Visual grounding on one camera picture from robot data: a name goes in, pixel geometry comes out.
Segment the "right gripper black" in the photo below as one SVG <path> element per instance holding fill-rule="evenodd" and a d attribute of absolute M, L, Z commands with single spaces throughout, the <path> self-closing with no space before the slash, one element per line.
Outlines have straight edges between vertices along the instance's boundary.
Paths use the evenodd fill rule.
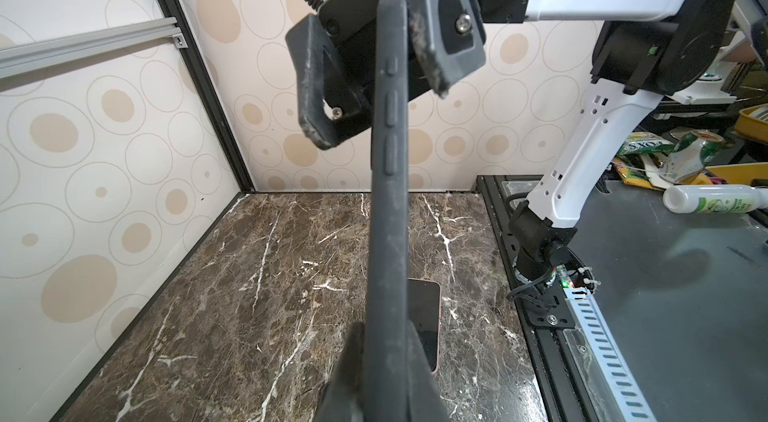
<path fill-rule="evenodd" d="M 525 0 L 325 0 L 286 34 L 298 123 L 321 150 L 372 126 L 377 42 L 407 48 L 408 98 L 450 88 L 486 62 L 484 26 L 520 22 Z"/>

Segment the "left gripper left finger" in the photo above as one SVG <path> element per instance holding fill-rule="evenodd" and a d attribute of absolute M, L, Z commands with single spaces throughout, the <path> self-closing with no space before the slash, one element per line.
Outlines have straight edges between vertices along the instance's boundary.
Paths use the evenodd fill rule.
<path fill-rule="evenodd" d="M 364 323 L 350 325 L 330 380 L 321 390 L 315 421 L 364 421 L 362 405 Z"/>

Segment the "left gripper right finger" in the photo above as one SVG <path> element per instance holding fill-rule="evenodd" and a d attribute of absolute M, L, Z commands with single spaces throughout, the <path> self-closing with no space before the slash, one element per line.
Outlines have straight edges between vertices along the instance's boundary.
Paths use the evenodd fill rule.
<path fill-rule="evenodd" d="M 410 422 L 448 421 L 448 413 L 412 322 L 407 324 L 407 413 Z"/>

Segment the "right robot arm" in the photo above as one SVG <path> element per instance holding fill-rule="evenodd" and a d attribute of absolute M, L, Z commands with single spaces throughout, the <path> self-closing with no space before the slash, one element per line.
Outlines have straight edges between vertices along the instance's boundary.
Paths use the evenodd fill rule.
<path fill-rule="evenodd" d="M 406 108 L 447 96 L 485 64 L 484 26 L 599 20 L 590 106 L 550 174 L 517 206 L 517 267 L 538 281 L 568 262 L 589 192 L 632 128 L 712 64 L 735 0 L 305 0 L 286 38 L 298 122 L 319 148 L 371 134 L 370 271 L 402 273 L 408 249 Z"/>

